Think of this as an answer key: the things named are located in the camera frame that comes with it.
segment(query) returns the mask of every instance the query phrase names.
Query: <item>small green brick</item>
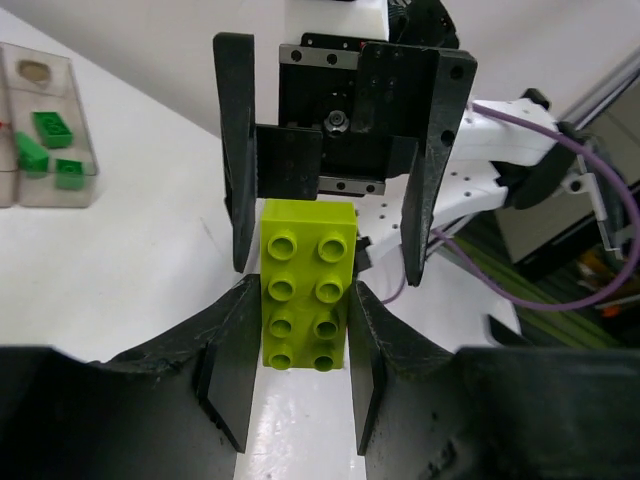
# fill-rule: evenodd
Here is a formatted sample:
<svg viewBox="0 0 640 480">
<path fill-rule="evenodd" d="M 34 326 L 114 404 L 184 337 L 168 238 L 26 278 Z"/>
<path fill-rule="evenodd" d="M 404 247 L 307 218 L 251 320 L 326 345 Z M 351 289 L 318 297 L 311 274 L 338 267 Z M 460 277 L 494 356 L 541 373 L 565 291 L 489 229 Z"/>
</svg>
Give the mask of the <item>small green brick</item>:
<svg viewBox="0 0 640 480">
<path fill-rule="evenodd" d="M 49 168 L 49 152 L 24 132 L 14 134 L 18 150 L 18 164 L 30 178 L 41 178 L 47 175 Z"/>
<path fill-rule="evenodd" d="M 66 148 L 73 143 L 73 133 L 56 112 L 32 112 L 33 125 L 47 148 Z"/>
<path fill-rule="evenodd" d="M 56 158 L 56 188 L 60 190 L 82 190 L 84 188 L 82 162 Z"/>
</svg>

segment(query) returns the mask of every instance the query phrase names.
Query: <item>white table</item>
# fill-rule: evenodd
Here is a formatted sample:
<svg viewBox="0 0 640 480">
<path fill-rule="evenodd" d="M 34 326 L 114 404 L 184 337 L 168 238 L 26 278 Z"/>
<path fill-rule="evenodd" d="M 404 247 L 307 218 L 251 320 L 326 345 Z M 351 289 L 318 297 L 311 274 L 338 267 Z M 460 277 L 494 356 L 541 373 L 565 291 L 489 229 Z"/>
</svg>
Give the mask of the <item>white table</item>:
<svg viewBox="0 0 640 480">
<path fill-rule="evenodd" d="M 0 210 L 0 343 L 108 360 L 214 302 L 240 278 L 220 141 L 3 10 L 0 41 L 72 58 L 102 168 L 89 209 Z M 363 275 L 381 298 L 400 280 L 397 255 Z M 486 313 L 518 328 L 508 302 L 441 257 L 391 310 L 450 350 L 490 343 Z M 348 369 L 259 367 L 236 478 L 364 479 Z"/>
</svg>

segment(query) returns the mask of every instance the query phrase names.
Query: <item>screw hole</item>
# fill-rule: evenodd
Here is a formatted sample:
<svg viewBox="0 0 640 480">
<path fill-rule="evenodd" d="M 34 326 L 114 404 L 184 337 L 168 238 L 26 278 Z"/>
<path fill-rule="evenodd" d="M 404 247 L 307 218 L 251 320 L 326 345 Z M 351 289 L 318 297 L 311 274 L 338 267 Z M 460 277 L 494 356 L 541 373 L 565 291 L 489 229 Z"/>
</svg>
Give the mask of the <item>screw hole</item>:
<svg viewBox="0 0 640 480">
<path fill-rule="evenodd" d="M 444 132 L 442 132 L 442 135 L 440 135 L 440 141 L 445 147 L 450 147 L 451 145 L 453 145 L 453 141 L 455 139 L 456 134 L 451 130 L 445 130 Z"/>
<path fill-rule="evenodd" d="M 461 66 L 455 66 L 451 69 L 451 72 L 449 72 L 449 76 L 453 80 L 460 80 L 463 75 L 464 75 L 464 69 Z"/>
</svg>

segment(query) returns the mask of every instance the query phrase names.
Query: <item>lime green lego duplo brick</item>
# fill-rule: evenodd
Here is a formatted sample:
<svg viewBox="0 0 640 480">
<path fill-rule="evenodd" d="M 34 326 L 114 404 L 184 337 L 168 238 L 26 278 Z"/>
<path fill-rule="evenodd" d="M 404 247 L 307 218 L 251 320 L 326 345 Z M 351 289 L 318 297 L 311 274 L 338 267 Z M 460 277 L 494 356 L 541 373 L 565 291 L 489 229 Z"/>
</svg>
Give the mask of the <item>lime green lego duplo brick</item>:
<svg viewBox="0 0 640 480">
<path fill-rule="evenodd" d="M 342 368 L 356 234 L 351 203 L 266 201 L 260 220 L 265 366 Z"/>
<path fill-rule="evenodd" d="M 31 118 L 45 147 L 67 148 L 73 143 L 73 133 L 57 112 L 32 112 Z"/>
<path fill-rule="evenodd" d="M 82 190 L 84 188 L 82 162 L 56 158 L 56 188 L 60 190 Z"/>
<path fill-rule="evenodd" d="M 49 168 L 49 152 L 24 132 L 15 132 L 18 165 L 32 178 L 43 177 Z"/>
</svg>

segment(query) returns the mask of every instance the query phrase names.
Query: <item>bolt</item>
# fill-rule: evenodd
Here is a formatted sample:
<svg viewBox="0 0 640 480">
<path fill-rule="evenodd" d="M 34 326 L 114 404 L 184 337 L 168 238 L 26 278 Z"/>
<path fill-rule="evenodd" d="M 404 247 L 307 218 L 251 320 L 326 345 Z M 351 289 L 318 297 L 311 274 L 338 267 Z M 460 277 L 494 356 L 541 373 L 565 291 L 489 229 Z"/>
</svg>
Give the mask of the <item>bolt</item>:
<svg viewBox="0 0 640 480">
<path fill-rule="evenodd" d="M 325 119 L 324 128 L 330 135 L 340 135 L 349 128 L 349 119 L 342 110 L 334 110 Z"/>
</svg>

